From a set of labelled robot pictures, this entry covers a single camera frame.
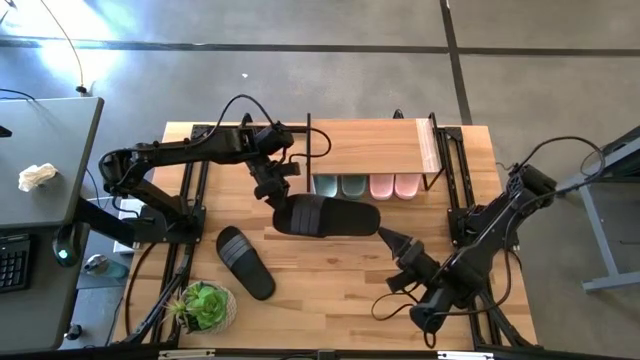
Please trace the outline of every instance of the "pink slipper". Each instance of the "pink slipper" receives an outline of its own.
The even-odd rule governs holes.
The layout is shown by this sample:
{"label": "pink slipper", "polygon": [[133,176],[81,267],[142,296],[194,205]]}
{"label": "pink slipper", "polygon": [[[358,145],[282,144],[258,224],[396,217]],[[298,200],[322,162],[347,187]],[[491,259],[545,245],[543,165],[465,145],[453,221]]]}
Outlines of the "pink slipper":
{"label": "pink slipper", "polygon": [[389,200],[393,195],[393,174],[369,176],[369,191],[376,200]]}
{"label": "pink slipper", "polygon": [[396,174],[395,193],[402,200],[411,200],[418,193],[420,174]]}

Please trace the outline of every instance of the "black slide sandal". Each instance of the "black slide sandal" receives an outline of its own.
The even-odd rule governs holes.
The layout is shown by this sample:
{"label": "black slide sandal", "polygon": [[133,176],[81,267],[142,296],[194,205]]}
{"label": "black slide sandal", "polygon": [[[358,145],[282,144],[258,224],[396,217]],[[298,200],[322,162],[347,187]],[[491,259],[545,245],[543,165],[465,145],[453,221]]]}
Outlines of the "black slide sandal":
{"label": "black slide sandal", "polygon": [[266,300],[276,290],[276,283],[251,246],[249,239],[235,226],[224,228],[218,241],[216,251],[222,262],[233,275],[258,300]]}

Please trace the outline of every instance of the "concrete floor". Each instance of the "concrete floor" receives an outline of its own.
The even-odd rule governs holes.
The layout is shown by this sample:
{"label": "concrete floor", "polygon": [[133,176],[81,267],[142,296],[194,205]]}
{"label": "concrete floor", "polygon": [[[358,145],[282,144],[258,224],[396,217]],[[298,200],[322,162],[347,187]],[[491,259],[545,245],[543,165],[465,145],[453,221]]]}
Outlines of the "concrete floor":
{"label": "concrete floor", "polygon": [[[4,39],[61,36],[39,2],[15,2],[18,11],[11,10],[0,27]],[[448,45],[438,0],[47,3],[77,39]],[[470,120],[490,127],[497,160],[504,163],[520,160],[549,137],[580,135],[604,145],[638,125],[640,56],[530,56],[526,50],[639,49],[640,2],[449,4],[460,47],[511,49],[512,55],[461,55],[456,69],[448,54],[410,54],[406,49],[396,54],[80,50],[85,82],[106,100],[90,169],[97,173],[95,162],[107,150],[159,139],[167,121],[217,118],[237,93],[253,95],[283,121],[303,119],[307,112],[316,117],[386,117],[400,107],[408,117],[435,111],[442,124],[460,124],[460,89],[456,93],[454,74],[463,76]],[[0,75],[0,84],[39,98],[76,96],[78,72],[67,46],[60,42],[38,49],[1,48],[0,67],[10,71]],[[245,111],[259,117],[255,108],[241,102],[228,118],[239,118]],[[588,152],[562,143],[541,151],[533,163],[562,179],[577,171]],[[539,342],[549,349],[637,357],[640,287],[593,295],[581,289],[582,280],[603,276],[605,269],[580,200],[557,201],[523,225],[520,236]],[[113,310],[121,289],[108,291],[112,293],[105,297],[105,309]],[[81,299],[76,314],[80,317],[85,304]],[[102,329],[94,332],[106,337],[109,321],[87,315],[80,321],[93,321]],[[95,342],[103,343],[102,337]]]}

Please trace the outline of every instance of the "keyboard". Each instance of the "keyboard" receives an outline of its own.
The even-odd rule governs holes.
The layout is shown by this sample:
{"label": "keyboard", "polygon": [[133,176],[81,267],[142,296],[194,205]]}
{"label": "keyboard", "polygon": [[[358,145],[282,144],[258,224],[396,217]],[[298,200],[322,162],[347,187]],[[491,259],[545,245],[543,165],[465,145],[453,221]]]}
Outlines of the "keyboard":
{"label": "keyboard", "polygon": [[29,287],[30,250],[28,234],[0,237],[0,293]]}

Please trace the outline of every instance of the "plant pot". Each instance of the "plant pot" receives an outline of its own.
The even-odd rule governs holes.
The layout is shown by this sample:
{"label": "plant pot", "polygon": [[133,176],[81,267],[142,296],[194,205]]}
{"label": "plant pot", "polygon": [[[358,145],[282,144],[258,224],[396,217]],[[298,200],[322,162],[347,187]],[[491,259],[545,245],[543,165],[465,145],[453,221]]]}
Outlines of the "plant pot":
{"label": "plant pot", "polygon": [[229,327],[229,325],[231,325],[231,323],[233,323],[233,320],[235,320],[236,318],[236,313],[238,310],[238,305],[236,303],[236,298],[233,296],[233,294],[231,293],[231,291],[229,291],[229,289],[225,288],[224,286],[221,286],[219,284],[216,284],[214,282],[204,282],[204,281],[200,281],[197,283],[193,283],[191,285],[189,285],[187,287],[187,289],[185,289],[182,294],[180,294],[180,299],[181,300],[186,300],[186,294],[187,294],[187,290],[192,287],[195,286],[196,284],[200,284],[201,286],[209,286],[209,287],[213,287],[216,288],[218,290],[222,290],[224,292],[227,293],[227,317],[224,319],[224,321],[222,321],[220,324],[212,326],[208,329],[204,329],[204,330],[200,330],[200,329],[192,329],[188,326],[188,324],[185,323],[184,319],[180,318],[180,317],[176,317],[176,320],[178,321],[178,324],[180,324],[181,327],[184,327],[187,329],[187,334],[208,334],[208,333],[213,333],[213,334],[217,334],[219,332],[224,331],[226,328]]}

